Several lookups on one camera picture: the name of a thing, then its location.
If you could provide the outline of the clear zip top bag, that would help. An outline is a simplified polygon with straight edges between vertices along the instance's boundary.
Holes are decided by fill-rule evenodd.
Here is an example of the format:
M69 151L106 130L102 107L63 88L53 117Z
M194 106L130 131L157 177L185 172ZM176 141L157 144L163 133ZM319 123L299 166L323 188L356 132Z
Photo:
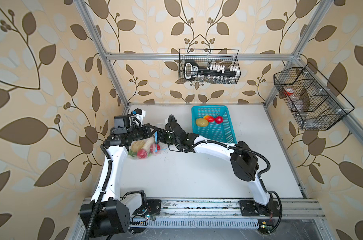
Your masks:
M129 148L128 155L132 159L146 159L150 156L159 155L168 150L168 145L157 142L160 134L155 133L152 137L133 142Z

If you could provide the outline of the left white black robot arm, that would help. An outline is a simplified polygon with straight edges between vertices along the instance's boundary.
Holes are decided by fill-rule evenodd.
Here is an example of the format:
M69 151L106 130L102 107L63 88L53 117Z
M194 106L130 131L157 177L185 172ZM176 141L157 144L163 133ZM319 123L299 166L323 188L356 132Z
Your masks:
M143 124L146 113L138 109L114 118L114 127L100 148L105 161L90 203L83 204L80 217L86 228L85 240L126 233L132 219L147 221L151 208L143 190L120 196L120 178L133 142L151 138L157 127Z

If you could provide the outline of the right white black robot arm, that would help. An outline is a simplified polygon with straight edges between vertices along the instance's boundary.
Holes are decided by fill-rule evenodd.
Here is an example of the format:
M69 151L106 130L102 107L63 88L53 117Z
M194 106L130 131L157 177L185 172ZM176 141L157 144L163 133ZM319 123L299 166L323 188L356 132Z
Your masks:
M181 153L201 153L229 161L234 175L249 183L253 201L257 208L271 211L274 191L268 191L261 175L270 170L268 159L239 141L236 144L222 143L207 139L195 133L185 132L178 124L174 115L168 117L164 129L157 130L157 141L169 146L175 146Z

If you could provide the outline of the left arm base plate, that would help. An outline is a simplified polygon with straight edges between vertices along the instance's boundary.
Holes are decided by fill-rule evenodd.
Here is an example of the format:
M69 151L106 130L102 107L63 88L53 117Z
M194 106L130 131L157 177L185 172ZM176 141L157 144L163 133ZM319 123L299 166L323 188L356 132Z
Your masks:
M149 199L143 204L141 197L131 196L131 198L126 197L123 199L122 203L128 207L131 217L141 216L145 218L147 215L150 217L159 215L162 201Z

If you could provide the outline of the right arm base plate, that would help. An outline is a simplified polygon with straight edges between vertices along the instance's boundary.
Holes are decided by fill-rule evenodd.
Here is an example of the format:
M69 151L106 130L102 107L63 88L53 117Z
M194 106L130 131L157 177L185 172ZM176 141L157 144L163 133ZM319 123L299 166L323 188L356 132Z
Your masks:
M243 217L279 217L282 213L282 207L277 200L270 200L264 206L251 200L241 200L238 202L241 215Z

